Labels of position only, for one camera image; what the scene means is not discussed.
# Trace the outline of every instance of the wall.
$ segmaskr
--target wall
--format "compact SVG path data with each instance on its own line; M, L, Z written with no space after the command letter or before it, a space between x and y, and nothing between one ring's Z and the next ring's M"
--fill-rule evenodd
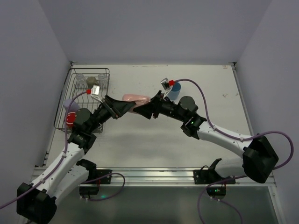
M68 58L97 64L235 62L271 2L39 1Z
M273 0L237 63L237 74L255 133L281 130L295 145L293 160L274 172L287 223L298 223L299 170L299 29L297 0ZM288 142L271 136L280 163L289 155Z
M68 69L36 0L0 2L0 204L16 197L45 153ZM17 223L16 203L0 223Z

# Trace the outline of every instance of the wire dish rack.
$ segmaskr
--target wire dish rack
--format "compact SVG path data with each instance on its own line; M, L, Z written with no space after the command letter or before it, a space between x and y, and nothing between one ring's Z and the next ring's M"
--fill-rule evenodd
M64 88L65 90L62 91L57 111L56 111L56 116L54 120L54 127L58 130L61 130L64 132L64 117L65 117L65 109L63 107L63 102L66 99L74 98L74 96L78 95L79 93L86 91L87 90L87 84L80 84L76 80L76 75L80 73L83 74L84 77L87 79L88 77L95 77L97 81L98 75L99 74L105 74L107 77L107 83L105 84L100 84L100 92L102 98L105 97L108 93L108 88L109 88L109 81L110 81L110 71L107 68L75 68L75 69L70 69L68 72L68 76L66 80L68 79L67 82L67 87ZM80 97L78 97L75 102L81 107L81 108L87 108L90 112L94 112L96 110L100 103L97 100L94 100L91 98L90 95L84 94ZM99 128L97 128L93 133L102 133L103 132L103 126L101 125ZM67 128L67 133L71 133L71 128Z

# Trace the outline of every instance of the red and white object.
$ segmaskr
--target red and white object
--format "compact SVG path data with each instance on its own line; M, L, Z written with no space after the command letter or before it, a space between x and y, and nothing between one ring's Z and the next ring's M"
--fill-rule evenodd
M76 119L76 113L75 112L68 113L67 117L66 117L66 125L68 127L73 127L75 119Z
M144 104L147 104L150 102L150 97L147 97L147 96L141 96L141 95L135 95L135 94L125 94L123 95L122 97L122 101L134 101L136 103L135 106L133 106L129 112L131 113L135 113L133 112L133 109L136 108L136 107L139 107L139 106L142 106Z

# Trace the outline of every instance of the red cable connector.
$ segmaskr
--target red cable connector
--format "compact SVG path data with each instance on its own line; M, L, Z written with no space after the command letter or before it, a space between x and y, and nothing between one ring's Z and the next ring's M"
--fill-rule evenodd
M169 84L169 86L173 86L173 85L174 85L174 81L173 81L173 80L170 80L170 81L168 82L168 84Z

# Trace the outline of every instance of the purple cable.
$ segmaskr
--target purple cable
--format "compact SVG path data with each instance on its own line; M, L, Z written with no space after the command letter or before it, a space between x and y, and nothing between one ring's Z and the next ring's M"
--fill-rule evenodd
M68 146L68 142L67 142L66 119L67 119L67 114L68 114L69 108L70 108L71 104L75 101L75 99L77 99L79 96L81 96L81 95L83 95L83 94L85 94L85 93L86 93L86 91L85 91L85 92L82 92L82 93L80 93L80 94L78 94L78 95L76 95L76 96L72 99L72 101L71 101L71 103L70 103L68 109L66 110L65 117L64 117L64 133L65 133L65 147L64 147L64 153L67 152L67 146ZM62 163L63 160L64 160L64 157L62 156L61 159L59 160L58 164L54 167L54 169L53 169L51 172L49 172L48 175L46 175L46 176L44 177L44 180L48 179L48 178L49 178L49 177L50 177L50 176L51 176L51 175L58 169L58 167L61 165L61 163ZM42 184L41 181L38 182L36 185L34 185L32 188L30 188L30 189L29 189L28 191L26 191L25 193L19 195L18 197L16 197L16 198L13 199L13 200L11 200L11 201L9 201L9 202L7 202L7 203L1 205L1 206L0 206L0 210L3 209L3 208L5 208L5 207L7 207L7 206L9 206L10 204L14 203L15 201L19 200L20 198L24 197L26 194L30 193L31 191L33 191L35 188L37 188L37 187L38 187L39 185L41 185L41 184Z
M204 92L203 92L202 89L200 88L200 86L199 86L196 82L194 82L193 80L188 79L188 78L178 79L178 80L175 80L174 82L176 83L176 82L182 82L182 81L191 82L191 83L193 83L194 85L196 85L196 87L197 87L198 90L200 91L201 96L202 96L202 99L203 99L203 101L204 101L205 111L206 111L206 119L207 119L209 125L210 125L211 127L213 127L214 125L212 124L212 122L211 122L211 120L210 120L209 113L208 113L208 110L207 110L206 97L205 97L205 95L204 95ZM227 137L229 137L229 138L232 138L232 139L234 139L234 140L240 140L240 138L235 137L235 136L230 135L230 134L227 134L227 133L223 132L222 130L220 130L220 129L218 129L218 128L215 128L215 130L216 130L217 132L219 132L220 134L223 134L223 135L225 135L225 136L227 136ZM250 138L245 138L245 139L243 139L243 141L253 140L253 139L256 139L256 138L260 138L260 137L262 137L262 136L264 136L264 135L273 134L273 133L281 134L281 135L285 136L285 137L288 139L288 141L289 141L289 143L290 143L290 146L291 146L291 152L290 152L289 157L288 157L287 160L284 161L282 164L276 166L276 167L273 169L273 170L275 170L275 169L282 168L282 167L285 166L287 163L289 163L290 160L292 159L293 155L294 155L294 144L293 144L293 141L291 140L291 138L290 138L286 133L281 132L281 131L268 131L268 132L264 132L264 133L261 133L261 134L252 136L252 137L250 137ZM197 201L198 214L199 214L199 217L200 217L200 219L201 219L201 221L202 221L203 224L205 224L205 221L203 220L203 217L202 217L202 215L201 215L201 212L200 212L200 209L199 209L199 203L200 203L201 197L203 196L203 194L204 194L204 192L206 191L206 189L208 189L209 187L211 187L211 186L213 186L213 185L215 185L215 184L221 184L221 183L225 183L225 182L228 181L228 180L235 180L235 179L240 179L240 178L244 178L244 177L246 177L246 176L239 176L239 177L234 177L234 178L227 179L227 180L223 180L223 181L218 181L218 182L215 182L215 183L211 183L211 184L209 184L208 186L206 186L206 187L204 188L204 190L200 193L200 195L199 195L199 197L198 197L198 201ZM225 203L226 205L232 207L232 208L239 214L240 219L241 219L241 223L243 223L242 215L241 215L241 213L239 212L239 210L238 210L235 206L233 206L233 205L231 205L230 203L225 202L225 201L221 201L221 202L223 202L223 203Z
M100 198L100 199L89 198L89 199L87 199L88 201L93 201L93 202L104 201L104 200L107 200L107 199L109 199L109 198L112 198L112 197L118 195L118 194L123 190L123 188L124 188L124 186L125 186L125 183L126 183L126 179L125 179L125 176L122 175L122 174L120 174L120 173L111 173L111 174L107 174L107 175L101 176L101 177L99 177L99 178L97 178L97 179L90 180L90 181L85 181L85 182L83 182L83 183L91 183L91 182L94 182L94 181L98 181L98 180L101 180L101 179L103 179L103 178L105 178L105 177L107 177L107 176L110 176L110 175L119 175L119 176L121 176L121 177L123 178L123 183L122 183L121 189L120 189L119 191L117 191L116 193L114 193L113 195L110 195L110 196L108 196L108 197Z

